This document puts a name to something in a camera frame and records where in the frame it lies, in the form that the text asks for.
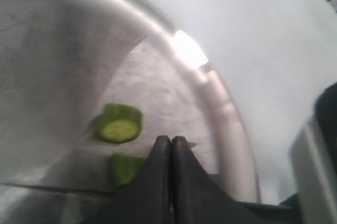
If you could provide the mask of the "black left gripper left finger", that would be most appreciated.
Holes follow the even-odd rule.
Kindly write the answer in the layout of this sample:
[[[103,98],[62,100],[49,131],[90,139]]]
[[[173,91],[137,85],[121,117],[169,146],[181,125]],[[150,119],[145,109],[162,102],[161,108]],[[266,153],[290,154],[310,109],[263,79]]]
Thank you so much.
[[[142,171],[87,223],[169,223],[171,142],[158,136]]]

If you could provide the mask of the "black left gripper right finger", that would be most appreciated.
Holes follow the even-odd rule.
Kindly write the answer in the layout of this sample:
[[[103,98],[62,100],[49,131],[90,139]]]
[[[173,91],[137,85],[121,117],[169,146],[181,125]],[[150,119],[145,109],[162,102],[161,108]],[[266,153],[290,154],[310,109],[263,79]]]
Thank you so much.
[[[183,136],[172,140],[171,186],[175,223],[263,223],[218,187]]]

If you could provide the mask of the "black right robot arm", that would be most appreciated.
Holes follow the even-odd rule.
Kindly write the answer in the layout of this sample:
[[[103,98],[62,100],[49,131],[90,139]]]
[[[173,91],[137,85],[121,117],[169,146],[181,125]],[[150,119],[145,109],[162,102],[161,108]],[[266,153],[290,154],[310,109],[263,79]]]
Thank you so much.
[[[333,131],[336,128],[336,83],[329,86],[318,97],[315,104],[315,116],[324,130]]]

